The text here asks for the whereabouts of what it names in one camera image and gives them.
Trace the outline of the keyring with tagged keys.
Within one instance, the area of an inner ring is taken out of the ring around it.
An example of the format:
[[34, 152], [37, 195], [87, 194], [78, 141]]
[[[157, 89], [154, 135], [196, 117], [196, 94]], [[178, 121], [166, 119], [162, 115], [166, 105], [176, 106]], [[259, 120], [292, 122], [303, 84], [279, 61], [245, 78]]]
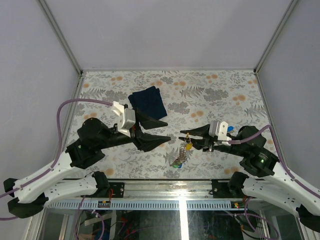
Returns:
[[170, 164], [175, 169], [181, 169], [182, 165], [187, 161], [187, 153], [190, 151], [190, 147], [182, 146], [179, 148], [177, 158]]

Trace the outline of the key with yellow tag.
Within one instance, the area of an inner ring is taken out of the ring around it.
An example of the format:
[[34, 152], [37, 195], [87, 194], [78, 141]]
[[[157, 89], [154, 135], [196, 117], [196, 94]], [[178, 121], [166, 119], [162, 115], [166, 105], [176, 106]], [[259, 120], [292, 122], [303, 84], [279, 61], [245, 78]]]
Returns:
[[191, 141], [190, 134], [188, 132], [186, 133], [186, 136], [184, 138], [184, 142], [185, 142], [185, 145], [184, 145], [185, 150], [190, 151], [193, 147], [193, 143]]

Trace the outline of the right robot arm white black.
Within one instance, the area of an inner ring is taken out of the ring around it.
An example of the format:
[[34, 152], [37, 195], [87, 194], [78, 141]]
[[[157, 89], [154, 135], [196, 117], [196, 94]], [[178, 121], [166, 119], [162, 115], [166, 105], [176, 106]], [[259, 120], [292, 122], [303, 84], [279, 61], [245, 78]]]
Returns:
[[245, 125], [236, 136], [228, 131], [225, 121], [212, 121], [202, 127], [181, 130], [180, 140], [203, 152], [219, 151], [241, 157], [240, 166], [245, 173], [236, 172], [228, 182], [233, 197], [246, 195], [264, 200], [286, 210], [305, 227], [320, 230], [320, 190], [290, 170], [283, 157], [264, 146], [262, 129]]

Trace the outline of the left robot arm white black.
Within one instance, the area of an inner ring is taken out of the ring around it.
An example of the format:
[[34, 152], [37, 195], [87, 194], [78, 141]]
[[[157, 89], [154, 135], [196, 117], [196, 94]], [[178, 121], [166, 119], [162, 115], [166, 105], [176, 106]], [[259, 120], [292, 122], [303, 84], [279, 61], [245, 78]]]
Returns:
[[57, 161], [25, 178], [4, 181], [5, 192], [12, 197], [7, 203], [10, 214], [25, 219], [60, 200], [78, 196], [109, 197], [110, 183], [104, 172], [95, 171], [76, 180], [64, 179], [102, 160], [104, 149], [133, 143], [139, 151], [149, 152], [170, 141], [169, 136], [143, 132], [165, 127], [166, 122], [116, 102], [111, 110], [118, 117], [113, 127], [107, 127], [99, 119], [91, 117], [78, 129], [78, 139], [59, 155]]

